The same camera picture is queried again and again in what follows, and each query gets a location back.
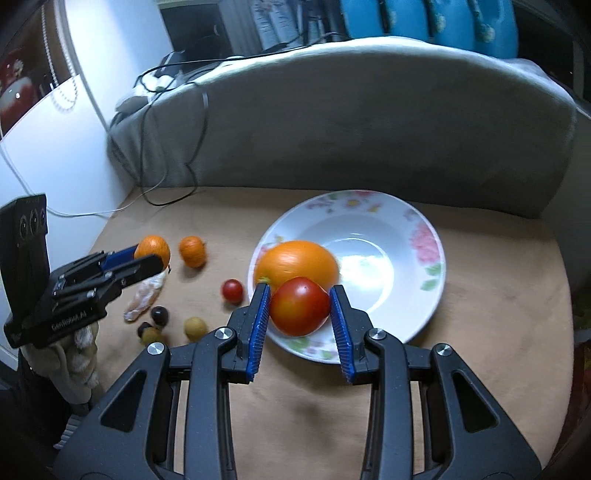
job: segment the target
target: dark grape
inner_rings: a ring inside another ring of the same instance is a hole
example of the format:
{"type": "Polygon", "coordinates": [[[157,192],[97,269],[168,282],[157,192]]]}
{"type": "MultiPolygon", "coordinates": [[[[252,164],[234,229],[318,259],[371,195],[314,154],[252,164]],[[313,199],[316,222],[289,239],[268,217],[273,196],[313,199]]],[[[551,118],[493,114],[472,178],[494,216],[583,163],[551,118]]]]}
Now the dark grape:
{"type": "Polygon", "coordinates": [[[144,330],[146,328],[150,328],[151,325],[148,322],[144,322],[142,323],[139,327],[138,327],[138,337],[142,338],[142,335],[144,333],[144,330]]]}
{"type": "Polygon", "coordinates": [[[157,327],[164,328],[168,324],[168,310],[164,307],[154,307],[150,310],[150,316],[157,327]]]}

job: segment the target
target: wooden table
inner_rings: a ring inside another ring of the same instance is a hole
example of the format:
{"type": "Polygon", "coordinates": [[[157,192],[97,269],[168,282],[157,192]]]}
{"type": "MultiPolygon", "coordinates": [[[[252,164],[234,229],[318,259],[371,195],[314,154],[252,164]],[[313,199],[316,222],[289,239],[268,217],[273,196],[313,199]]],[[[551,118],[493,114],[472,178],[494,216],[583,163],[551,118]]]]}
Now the wooden table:
{"type": "MultiPolygon", "coordinates": [[[[163,189],[150,196],[166,201],[183,191],[163,189]]],[[[263,233],[289,208],[316,194],[204,188],[169,207],[154,208],[139,200],[108,222],[94,250],[125,248],[148,234],[165,237],[172,272],[157,304],[171,314],[165,330],[169,345],[182,345],[183,320],[190,316],[204,318],[211,329],[226,324],[230,311],[219,294],[222,282],[238,278],[245,283],[263,233]],[[176,245],[186,235],[207,242],[209,260],[201,271],[186,268],[179,258],[176,245]]],[[[540,220],[487,210],[417,207],[441,237],[447,279],[436,314],[413,344],[451,344],[545,465],[563,425],[573,364],[570,293],[556,241],[540,220]]],[[[126,325],[122,318],[134,291],[125,290],[100,323],[99,375],[107,388],[142,350],[139,323],[126,325]]],[[[181,426],[186,388],[183,392],[181,426]]],[[[347,385],[337,365],[303,360],[268,340],[255,382],[233,385],[230,401],[241,480],[359,478],[369,389],[347,385]]],[[[420,450],[419,427],[415,419],[415,450],[420,450]]],[[[181,445],[180,430],[177,438],[181,445]]],[[[177,471],[182,470],[181,459],[182,449],[177,448],[177,471]]],[[[417,452],[416,469],[422,462],[423,454],[417,452]]]]}

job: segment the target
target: plate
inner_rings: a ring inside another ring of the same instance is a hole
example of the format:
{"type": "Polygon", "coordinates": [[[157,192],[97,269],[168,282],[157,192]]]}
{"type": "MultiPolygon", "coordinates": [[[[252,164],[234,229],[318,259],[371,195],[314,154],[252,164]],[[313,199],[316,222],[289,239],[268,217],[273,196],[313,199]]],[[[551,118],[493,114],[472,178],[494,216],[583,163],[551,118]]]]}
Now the plate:
{"type": "MultiPolygon", "coordinates": [[[[446,274],[443,247],[433,226],[408,203],[369,190],[331,192],[300,203],[256,246],[248,269],[250,299],[258,260],[297,239],[328,249],[339,262],[339,283],[351,306],[401,342],[412,339],[435,312],[446,274]]],[[[283,335],[269,322],[267,335],[302,358],[339,363],[330,321],[304,337],[283,335]]]]}

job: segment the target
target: red tomato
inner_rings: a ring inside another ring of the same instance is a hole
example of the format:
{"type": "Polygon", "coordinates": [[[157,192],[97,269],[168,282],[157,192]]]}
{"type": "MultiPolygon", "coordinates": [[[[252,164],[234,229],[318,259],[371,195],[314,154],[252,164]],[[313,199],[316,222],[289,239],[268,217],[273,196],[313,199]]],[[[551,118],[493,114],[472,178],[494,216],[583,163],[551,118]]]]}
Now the red tomato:
{"type": "Polygon", "coordinates": [[[242,284],[234,278],[226,280],[222,285],[222,297],[236,305],[242,303],[242,299],[244,298],[242,284]]]}
{"type": "Polygon", "coordinates": [[[269,314],[275,326],[286,335],[308,335],[330,314],[330,298],[310,279],[292,278],[273,295],[269,314]]]}

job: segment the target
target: black cable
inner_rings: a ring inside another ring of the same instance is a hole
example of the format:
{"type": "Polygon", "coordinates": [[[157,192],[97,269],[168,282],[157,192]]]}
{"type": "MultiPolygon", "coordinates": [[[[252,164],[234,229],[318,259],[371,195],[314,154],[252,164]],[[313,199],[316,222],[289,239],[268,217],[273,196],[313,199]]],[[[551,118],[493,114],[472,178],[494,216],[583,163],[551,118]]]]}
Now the black cable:
{"type": "Polygon", "coordinates": [[[314,42],[310,43],[309,45],[303,45],[301,47],[294,47],[294,48],[289,48],[288,50],[283,50],[283,51],[274,51],[274,52],[269,52],[269,53],[259,53],[257,55],[251,55],[249,57],[236,57],[236,58],[230,58],[230,59],[205,59],[205,60],[186,60],[186,61],[178,61],[175,63],[167,63],[166,65],[158,65],[157,67],[153,67],[149,70],[146,70],[145,72],[143,72],[140,76],[137,77],[137,79],[135,80],[135,85],[137,85],[137,83],[139,82],[142,87],[144,87],[148,92],[152,92],[152,93],[166,93],[166,92],[172,92],[175,88],[165,88],[164,90],[162,89],[157,89],[157,90],[150,90],[148,87],[146,87],[145,83],[144,83],[144,76],[151,73],[151,72],[155,72],[158,69],[161,69],[163,67],[175,67],[177,65],[187,65],[189,63],[211,63],[211,62],[224,62],[224,61],[238,61],[238,60],[251,60],[251,59],[260,59],[263,57],[269,57],[271,55],[277,55],[277,54],[281,54],[281,53],[288,53],[291,51],[296,51],[296,50],[302,50],[303,48],[308,48],[311,47],[313,45],[316,45],[318,43],[321,43],[323,40],[329,38],[329,37],[334,37],[334,36],[338,36],[341,38],[344,38],[345,40],[352,40],[351,37],[349,37],[348,35],[342,34],[342,33],[338,33],[338,32],[328,32],[325,33],[324,35],[322,35],[320,38],[318,38],[317,40],[315,40],[314,42]]]}
{"type": "Polygon", "coordinates": [[[115,139],[113,138],[113,135],[111,134],[111,131],[113,130],[113,127],[119,123],[119,119],[123,116],[124,114],[121,112],[117,112],[115,114],[115,116],[113,117],[113,119],[111,120],[111,124],[109,125],[109,129],[107,130],[107,153],[111,154],[118,162],[119,164],[124,168],[124,170],[129,174],[129,176],[133,177],[133,172],[131,172],[129,170],[129,168],[127,167],[127,164],[124,160],[124,154],[121,151],[121,148],[119,147],[118,143],[115,141],[115,139]]]}
{"type": "Polygon", "coordinates": [[[289,45],[290,43],[293,43],[296,40],[299,40],[300,38],[303,38],[303,37],[304,37],[304,32],[298,33],[295,38],[292,38],[290,41],[286,41],[285,45],[289,45]]]}
{"type": "Polygon", "coordinates": [[[196,83],[192,83],[192,85],[195,85],[195,87],[197,87],[201,90],[201,95],[202,95],[202,99],[203,99],[203,125],[201,128],[201,134],[199,135],[199,140],[197,141],[197,145],[195,146],[195,150],[193,151],[193,155],[191,155],[191,158],[189,159],[189,161],[184,164],[185,167],[187,167],[187,170],[189,171],[189,175],[191,175],[191,178],[193,179],[193,189],[189,193],[186,193],[185,195],[182,195],[181,197],[179,197],[177,199],[171,200],[169,202],[164,202],[164,203],[155,203],[155,202],[152,202],[148,198],[147,192],[144,191],[144,186],[143,186],[143,183],[144,183],[145,121],[148,116],[148,112],[150,111],[150,109],[154,105],[155,101],[158,98],[160,98],[160,96],[163,93],[165,93],[164,91],[159,90],[159,95],[156,98],[154,98],[154,101],[152,101],[152,103],[150,103],[148,105],[148,108],[146,109],[146,111],[144,112],[144,116],[142,117],[142,122],[141,122],[141,126],[140,126],[140,139],[139,139],[139,189],[140,189],[140,192],[142,193],[142,197],[145,199],[145,201],[155,207],[165,207],[165,206],[180,202],[181,200],[184,200],[185,198],[188,198],[191,195],[193,195],[197,191],[197,188],[199,188],[199,182],[197,181],[197,176],[196,176],[195,172],[191,168],[191,164],[193,162],[195,162],[195,160],[197,159],[197,156],[199,155],[199,152],[200,152],[201,147],[203,145],[203,141],[205,140],[207,128],[209,126],[209,98],[207,97],[207,92],[204,89],[202,89],[199,85],[197,85],[196,83]]]}
{"type": "MultiPolygon", "coordinates": [[[[250,60],[250,59],[257,59],[257,58],[261,58],[261,57],[268,57],[270,55],[276,55],[277,53],[286,53],[289,51],[301,50],[302,48],[307,48],[307,47],[311,47],[312,45],[316,45],[316,44],[322,42],[323,40],[325,40],[326,38],[334,36],[334,35],[338,35],[339,37],[345,38],[346,40],[351,40],[351,38],[348,37],[347,35],[343,35],[338,32],[328,32],[328,33],[325,33],[324,35],[322,35],[316,41],[310,43],[309,45],[304,45],[301,47],[294,47],[294,48],[290,48],[288,50],[284,50],[281,52],[264,53],[264,54],[259,54],[259,55],[253,55],[250,57],[238,57],[238,58],[230,59],[230,60],[231,61],[250,60]]],[[[298,37],[296,37],[292,41],[297,40],[300,36],[301,35],[298,35],[298,37]]],[[[229,59],[189,60],[189,61],[180,61],[180,62],[176,62],[176,63],[169,63],[169,64],[166,64],[165,66],[173,67],[176,65],[186,65],[189,63],[204,63],[204,62],[207,62],[207,63],[219,62],[219,63],[221,63],[221,62],[230,61],[230,60],[229,59]]],[[[201,147],[203,146],[203,142],[205,141],[205,135],[207,134],[207,128],[209,127],[209,98],[207,97],[207,92],[201,86],[197,85],[196,83],[189,82],[201,90],[201,95],[202,95],[202,99],[203,99],[203,125],[201,128],[201,134],[199,135],[199,140],[197,141],[197,145],[195,146],[195,150],[193,151],[193,155],[191,155],[191,158],[189,159],[188,162],[184,163],[185,167],[187,168],[187,171],[189,172],[189,175],[193,179],[193,188],[189,193],[182,195],[181,197],[171,200],[169,202],[164,202],[164,203],[152,202],[148,198],[147,192],[144,191],[144,186],[143,186],[143,183],[144,183],[145,122],[146,122],[146,118],[148,116],[148,113],[149,113],[150,109],[152,108],[152,106],[155,104],[156,100],[158,100],[163,94],[165,94],[167,92],[171,92],[172,90],[176,89],[177,87],[170,88],[170,86],[174,82],[174,79],[173,79],[165,88],[158,87],[158,88],[156,88],[156,90],[150,90],[149,88],[146,87],[143,77],[144,77],[144,75],[146,75],[150,72],[154,72],[162,67],[163,67],[162,65],[159,65],[159,66],[154,67],[152,69],[146,70],[145,72],[142,73],[142,75],[138,76],[138,78],[136,79],[135,84],[134,84],[134,85],[137,85],[137,83],[140,82],[140,84],[142,84],[142,86],[148,92],[152,92],[152,93],[157,94],[156,97],[154,98],[154,100],[148,105],[148,108],[144,112],[144,116],[142,117],[141,126],[140,126],[140,139],[139,139],[139,189],[142,194],[142,197],[146,200],[146,202],[148,202],[150,205],[153,205],[155,207],[164,207],[164,206],[168,206],[168,205],[173,205],[174,203],[180,202],[181,200],[184,200],[184,199],[190,197],[191,195],[193,195],[197,191],[197,189],[199,188],[199,182],[197,181],[197,175],[193,171],[191,165],[193,164],[193,162],[195,162],[195,160],[197,159],[197,156],[199,155],[199,152],[201,151],[201,147]]],[[[167,172],[166,172],[165,176],[168,176],[168,165],[166,165],[166,169],[167,169],[167,172]]]]}
{"type": "Polygon", "coordinates": [[[184,85],[186,85],[187,83],[190,83],[190,82],[192,82],[192,81],[193,81],[193,80],[194,80],[194,79],[197,77],[197,75],[205,75],[206,73],[208,73],[208,72],[211,72],[212,70],[215,70],[215,69],[217,69],[219,66],[220,66],[220,64],[218,63],[218,64],[214,65],[214,66],[213,66],[212,68],[210,68],[210,69],[206,69],[206,70],[198,70],[198,71],[196,71],[196,72],[193,72],[191,75],[187,74],[187,75],[189,75],[189,77],[188,77],[188,78],[185,78],[185,83],[184,83],[184,85]]]}

